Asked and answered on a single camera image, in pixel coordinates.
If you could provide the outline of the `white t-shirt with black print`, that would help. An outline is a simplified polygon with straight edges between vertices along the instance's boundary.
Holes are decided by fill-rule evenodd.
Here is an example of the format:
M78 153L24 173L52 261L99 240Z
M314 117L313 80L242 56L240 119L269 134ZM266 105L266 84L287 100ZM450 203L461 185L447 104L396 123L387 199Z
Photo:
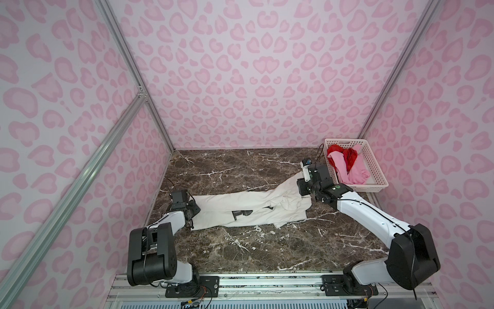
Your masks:
M201 211L192 219L193 229L270 224L280 228L290 222L305 220L312 201L309 195L300 195L297 186L300 178L302 173L297 173L268 191L196 196Z

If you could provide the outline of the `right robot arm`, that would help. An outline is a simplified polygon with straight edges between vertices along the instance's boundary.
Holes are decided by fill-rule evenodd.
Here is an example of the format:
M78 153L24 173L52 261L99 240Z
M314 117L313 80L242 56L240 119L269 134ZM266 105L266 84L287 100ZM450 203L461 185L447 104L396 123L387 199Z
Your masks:
M396 283L414 290L441 268L430 230L392 217L364 200L348 185L333 182L328 171L306 158L301 162L303 176L297 180L301 196L313 196L364 226L388 248L386 258L358 261L343 274L329 280L327 293L348 296L375 295L374 284Z

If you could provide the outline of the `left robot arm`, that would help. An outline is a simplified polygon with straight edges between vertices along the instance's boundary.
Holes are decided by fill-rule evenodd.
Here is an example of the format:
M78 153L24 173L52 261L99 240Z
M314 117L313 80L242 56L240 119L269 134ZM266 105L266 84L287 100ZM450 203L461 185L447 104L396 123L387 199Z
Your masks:
M199 274L190 263L178 261L175 234L194 227L201 212L194 197L185 189L170 194L169 211L157 222L134 229L129 235L127 281L135 287L164 282L188 286L199 283Z

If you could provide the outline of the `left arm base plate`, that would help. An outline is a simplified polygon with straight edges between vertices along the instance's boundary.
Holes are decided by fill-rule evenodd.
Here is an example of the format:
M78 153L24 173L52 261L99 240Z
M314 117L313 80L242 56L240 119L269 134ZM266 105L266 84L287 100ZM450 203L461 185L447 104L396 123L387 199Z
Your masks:
M166 298L215 298L219 293L219 276L203 276L193 279L190 283L168 285L165 292Z

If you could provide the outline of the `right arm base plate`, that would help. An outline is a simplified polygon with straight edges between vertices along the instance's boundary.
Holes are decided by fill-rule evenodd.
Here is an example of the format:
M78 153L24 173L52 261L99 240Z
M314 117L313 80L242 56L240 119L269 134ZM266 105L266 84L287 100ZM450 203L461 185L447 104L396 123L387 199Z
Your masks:
M322 276L321 291L326 296L365 296L373 297L379 294L375 284L361 285L350 275L325 275Z

